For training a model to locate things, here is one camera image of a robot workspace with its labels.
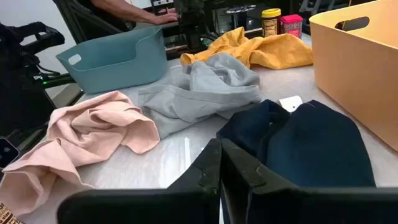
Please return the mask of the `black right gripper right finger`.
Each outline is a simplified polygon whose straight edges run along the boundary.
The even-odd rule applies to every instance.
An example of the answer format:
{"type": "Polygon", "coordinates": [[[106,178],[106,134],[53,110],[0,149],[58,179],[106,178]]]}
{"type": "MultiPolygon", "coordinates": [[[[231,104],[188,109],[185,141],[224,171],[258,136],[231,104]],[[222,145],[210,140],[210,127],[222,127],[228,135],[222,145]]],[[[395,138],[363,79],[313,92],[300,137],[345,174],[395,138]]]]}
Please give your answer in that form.
{"type": "Polygon", "coordinates": [[[221,147],[231,224],[398,224],[398,188],[299,187],[229,139],[221,147]]]}

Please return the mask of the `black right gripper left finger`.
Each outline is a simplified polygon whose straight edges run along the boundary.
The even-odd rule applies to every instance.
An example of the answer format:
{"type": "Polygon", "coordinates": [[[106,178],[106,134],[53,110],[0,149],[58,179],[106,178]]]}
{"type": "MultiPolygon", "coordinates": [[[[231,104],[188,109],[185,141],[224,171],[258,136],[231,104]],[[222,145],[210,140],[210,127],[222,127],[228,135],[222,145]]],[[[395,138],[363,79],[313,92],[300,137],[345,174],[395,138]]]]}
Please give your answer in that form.
{"type": "Polygon", "coordinates": [[[87,190],[66,198],[58,224],[219,224],[222,148],[211,139],[166,189],[87,190]]]}

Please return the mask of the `red-lidded patterned spice tin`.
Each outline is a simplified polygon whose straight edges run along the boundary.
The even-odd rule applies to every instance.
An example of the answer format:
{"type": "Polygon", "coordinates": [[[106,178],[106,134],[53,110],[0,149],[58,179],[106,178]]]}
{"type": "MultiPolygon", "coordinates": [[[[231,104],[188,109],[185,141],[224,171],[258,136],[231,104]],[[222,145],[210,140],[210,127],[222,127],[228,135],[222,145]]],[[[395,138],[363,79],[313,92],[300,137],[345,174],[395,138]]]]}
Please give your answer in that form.
{"type": "Polygon", "coordinates": [[[303,18],[298,14],[283,16],[280,18],[280,31],[282,34],[291,34],[302,38],[303,18]]]}

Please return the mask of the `person's forearm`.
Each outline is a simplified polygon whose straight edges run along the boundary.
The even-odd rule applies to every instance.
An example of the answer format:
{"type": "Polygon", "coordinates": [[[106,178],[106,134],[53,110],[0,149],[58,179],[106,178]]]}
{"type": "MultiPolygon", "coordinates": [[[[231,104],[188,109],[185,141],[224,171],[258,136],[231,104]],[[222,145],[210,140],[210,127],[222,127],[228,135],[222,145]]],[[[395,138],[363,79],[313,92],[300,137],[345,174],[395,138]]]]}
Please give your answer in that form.
{"type": "Polygon", "coordinates": [[[129,21],[161,24],[160,17],[128,4],[125,0],[90,0],[96,7],[129,21]]]}

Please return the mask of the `navy blue cloth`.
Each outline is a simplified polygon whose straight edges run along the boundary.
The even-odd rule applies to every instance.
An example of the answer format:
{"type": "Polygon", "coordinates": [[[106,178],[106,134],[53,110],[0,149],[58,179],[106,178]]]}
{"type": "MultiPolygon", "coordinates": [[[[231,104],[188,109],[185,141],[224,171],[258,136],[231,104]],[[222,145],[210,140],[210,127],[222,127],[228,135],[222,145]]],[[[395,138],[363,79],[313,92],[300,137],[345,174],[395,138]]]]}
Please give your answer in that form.
{"type": "Polygon", "coordinates": [[[302,187],[374,187],[357,125],[312,100],[289,113],[264,100],[235,113],[218,131],[262,164],[302,187]]]}

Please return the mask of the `pink cloth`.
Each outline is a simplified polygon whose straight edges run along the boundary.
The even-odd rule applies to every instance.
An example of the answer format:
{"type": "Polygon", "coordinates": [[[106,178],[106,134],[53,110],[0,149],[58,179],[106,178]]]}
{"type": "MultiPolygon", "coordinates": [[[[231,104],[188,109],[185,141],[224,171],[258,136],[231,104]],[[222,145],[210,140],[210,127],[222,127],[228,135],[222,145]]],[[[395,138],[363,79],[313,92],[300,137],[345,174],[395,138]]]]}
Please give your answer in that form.
{"type": "Polygon", "coordinates": [[[143,154],[159,141],[153,120],[120,91],[56,109],[47,140],[4,168],[0,202],[16,215],[30,213],[48,200],[57,178],[88,188],[78,167],[108,160],[120,145],[143,154]]]}

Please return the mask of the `white cloth tag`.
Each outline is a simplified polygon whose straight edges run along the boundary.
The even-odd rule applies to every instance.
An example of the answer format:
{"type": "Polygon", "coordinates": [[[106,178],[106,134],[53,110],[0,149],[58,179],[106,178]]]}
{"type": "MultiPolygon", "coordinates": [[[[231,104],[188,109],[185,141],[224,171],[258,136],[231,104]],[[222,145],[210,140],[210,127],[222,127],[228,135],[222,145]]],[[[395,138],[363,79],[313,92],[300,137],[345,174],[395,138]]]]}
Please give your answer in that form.
{"type": "Polygon", "coordinates": [[[280,99],[279,103],[281,107],[283,107],[283,109],[285,109],[289,113],[293,113],[303,103],[303,101],[301,97],[295,95],[288,98],[280,99]]]}

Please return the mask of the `grey cloth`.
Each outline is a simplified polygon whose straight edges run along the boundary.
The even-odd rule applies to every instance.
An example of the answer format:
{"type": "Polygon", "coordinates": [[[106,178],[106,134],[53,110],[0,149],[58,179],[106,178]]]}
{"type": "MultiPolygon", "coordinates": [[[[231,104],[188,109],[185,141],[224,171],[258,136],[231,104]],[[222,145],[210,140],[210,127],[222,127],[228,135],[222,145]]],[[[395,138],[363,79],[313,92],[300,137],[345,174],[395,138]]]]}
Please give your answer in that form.
{"type": "Polygon", "coordinates": [[[137,100],[165,138],[214,114],[230,118],[259,103],[259,75],[229,54],[216,54],[139,90],[137,100]]]}

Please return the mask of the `yellow plastic bin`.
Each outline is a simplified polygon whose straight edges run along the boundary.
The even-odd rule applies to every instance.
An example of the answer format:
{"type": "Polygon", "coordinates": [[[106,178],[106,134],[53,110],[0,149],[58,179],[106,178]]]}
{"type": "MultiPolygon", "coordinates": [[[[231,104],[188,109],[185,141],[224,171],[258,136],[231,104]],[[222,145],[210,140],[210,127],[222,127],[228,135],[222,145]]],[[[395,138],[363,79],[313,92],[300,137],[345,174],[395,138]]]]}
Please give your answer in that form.
{"type": "Polygon", "coordinates": [[[310,18],[315,83],[398,151],[398,0],[310,18]]]}

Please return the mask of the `mustard yellow cloth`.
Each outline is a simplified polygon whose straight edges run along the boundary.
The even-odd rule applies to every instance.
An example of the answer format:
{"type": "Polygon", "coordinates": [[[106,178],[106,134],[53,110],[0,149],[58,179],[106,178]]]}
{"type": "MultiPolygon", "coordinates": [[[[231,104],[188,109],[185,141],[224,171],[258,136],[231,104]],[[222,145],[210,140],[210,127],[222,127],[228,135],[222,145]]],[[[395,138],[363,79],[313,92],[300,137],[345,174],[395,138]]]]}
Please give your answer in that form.
{"type": "Polygon", "coordinates": [[[313,63],[312,48],[291,34],[254,37],[248,39],[243,27],[228,31],[197,54],[181,54],[180,62],[188,65],[208,60],[212,55],[226,53],[238,59],[247,68],[261,65],[280,70],[313,63]]]}

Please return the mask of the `person's hand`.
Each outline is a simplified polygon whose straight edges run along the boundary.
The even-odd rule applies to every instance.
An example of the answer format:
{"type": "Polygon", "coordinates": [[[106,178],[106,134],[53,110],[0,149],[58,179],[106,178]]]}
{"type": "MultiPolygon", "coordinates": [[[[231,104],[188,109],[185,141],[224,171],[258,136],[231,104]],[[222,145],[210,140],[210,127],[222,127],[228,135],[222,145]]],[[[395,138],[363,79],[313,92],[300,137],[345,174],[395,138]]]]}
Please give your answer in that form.
{"type": "Polygon", "coordinates": [[[152,20],[152,23],[155,25],[167,24],[170,22],[178,21],[178,14],[174,8],[167,9],[167,13],[159,16],[155,16],[152,20]]]}

